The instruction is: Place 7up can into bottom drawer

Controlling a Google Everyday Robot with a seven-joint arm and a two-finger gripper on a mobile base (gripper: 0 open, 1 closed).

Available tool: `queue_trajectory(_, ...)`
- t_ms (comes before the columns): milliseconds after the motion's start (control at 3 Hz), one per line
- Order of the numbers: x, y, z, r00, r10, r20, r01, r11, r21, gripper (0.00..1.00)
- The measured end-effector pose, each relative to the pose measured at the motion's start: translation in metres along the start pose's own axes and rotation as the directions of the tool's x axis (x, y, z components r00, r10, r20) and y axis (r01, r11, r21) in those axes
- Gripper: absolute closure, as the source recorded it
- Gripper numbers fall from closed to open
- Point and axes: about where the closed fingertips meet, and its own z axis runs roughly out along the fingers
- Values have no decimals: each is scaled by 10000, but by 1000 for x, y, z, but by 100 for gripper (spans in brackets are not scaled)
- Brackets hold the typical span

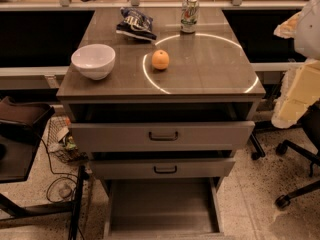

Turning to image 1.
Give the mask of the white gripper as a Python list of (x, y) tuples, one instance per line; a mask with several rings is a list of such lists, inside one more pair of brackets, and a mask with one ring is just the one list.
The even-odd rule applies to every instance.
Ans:
[[(278, 25), (273, 34), (280, 38), (294, 38), (300, 12)], [(281, 95), (277, 99), (271, 123), (277, 128), (289, 128), (320, 99), (320, 61), (308, 59), (302, 66), (290, 69), (282, 80)]]

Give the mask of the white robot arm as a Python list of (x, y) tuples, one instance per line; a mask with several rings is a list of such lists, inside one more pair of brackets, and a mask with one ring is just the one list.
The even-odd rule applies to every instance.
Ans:
[(294, 50), (306, 61), (290, 68), (282, 79), (272, 124), (289, 128), (320, 99), (320, 0), (309, 0), (304, 8), (278, 25), (274, 34), (294, 39)]

